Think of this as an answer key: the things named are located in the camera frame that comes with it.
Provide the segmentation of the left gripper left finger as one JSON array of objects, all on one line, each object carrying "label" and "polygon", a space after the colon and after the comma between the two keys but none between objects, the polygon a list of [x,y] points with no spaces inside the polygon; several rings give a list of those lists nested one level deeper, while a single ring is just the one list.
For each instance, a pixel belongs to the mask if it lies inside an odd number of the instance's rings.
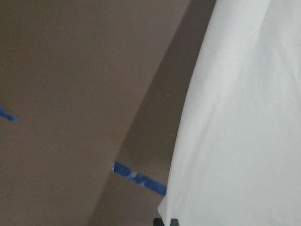
[{"label": "left gripper left finger", "polygon": [[164,226],[162,218],[154,218],[153,226]]}]

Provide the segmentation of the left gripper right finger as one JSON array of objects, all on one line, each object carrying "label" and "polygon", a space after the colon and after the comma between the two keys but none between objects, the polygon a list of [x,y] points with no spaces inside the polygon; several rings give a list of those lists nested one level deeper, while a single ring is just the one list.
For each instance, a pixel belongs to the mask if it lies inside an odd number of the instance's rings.
[{"label": "left gripper right finger", "polygon": [[179,226],[179,220],[176,218],[172,218],[170,221],[170,226]]}]

